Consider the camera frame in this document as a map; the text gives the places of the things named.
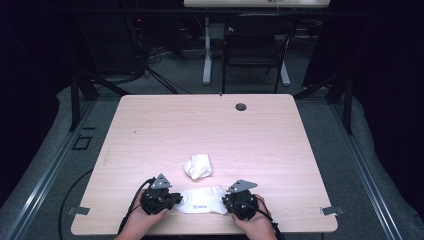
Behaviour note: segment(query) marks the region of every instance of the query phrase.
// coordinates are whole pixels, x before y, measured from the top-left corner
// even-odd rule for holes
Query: hand
[[[255,194],[255,196],[258,198],[259,209],[266,213],[267,210],[263,204],[263,202],[265,202],[264,198],[257,194]],[[277,239],[271,222],[260,212],[256,212],[249,221],[240,220],[233,213],[231,214],[231,218],[233,219],[234,224],[243,230],[250,240]]]
[[[122,232],[115,238],[115,240],[140,240],[144,237],[144,235],[146,235],[153,225],[160,222],[168,213],[169,210],[164,209],[156,215],[148,215],[143,208],[139,206],[143,193],[144,189],[138,194],[133,205],[133,208],[135,209],[128,217],[127,223],[122,229]]]

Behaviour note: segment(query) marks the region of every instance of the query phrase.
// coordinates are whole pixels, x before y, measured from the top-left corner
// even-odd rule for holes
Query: desk leg
[[[286,63],[283,62],[283,67],[281,68],[281,81],[283,82],[284,87],[290,86],[289,74],[287,73]]]
[[[211,84],[212,57],[211,57],[211,39],[209,35],[209,18],[205,19],[205,66],[203,68],[203,84]]]

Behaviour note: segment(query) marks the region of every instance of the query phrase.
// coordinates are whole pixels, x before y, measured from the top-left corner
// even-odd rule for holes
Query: office chair
[[[281,68],[294,22],[279,13],[244,13],[229,19],[224,27],[222,60],[222,93],[225,93],[226,71],[229,67],[277,68],[274,93],[281,80]]]

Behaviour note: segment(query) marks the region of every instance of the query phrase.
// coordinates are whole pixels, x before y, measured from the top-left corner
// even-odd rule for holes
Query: wooden table
[[[330,0],[184,0],[186,7],[202,8],[327,8]]]
[[[239,111],[236,104],[247,109]],[[192,180],[183,170],[192,155],[209,154],[213,173]],[[243,179],[265,197],[282,232],[332,232],[319,169],[290,95],[125,96],[106,136],[81,207],[76,235],[116,234],[138,187],[163,173],[170,192]],[[170,211],[149,234],[238,234],[228,215]]]

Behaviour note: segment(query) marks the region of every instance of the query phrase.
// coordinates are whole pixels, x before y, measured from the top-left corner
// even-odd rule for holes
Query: white cloth
[[[211,163],[208,154],[197,154],[184,165],[184,171],[192,178],[198,179],[207,177],[212,173]]]
[[[226,214],[228,212],[222,197],[225,196],[220,186],[209,188],[188,189],[180,192],[183,199],[174,209],[182,213],[208,213],[215,212]]]

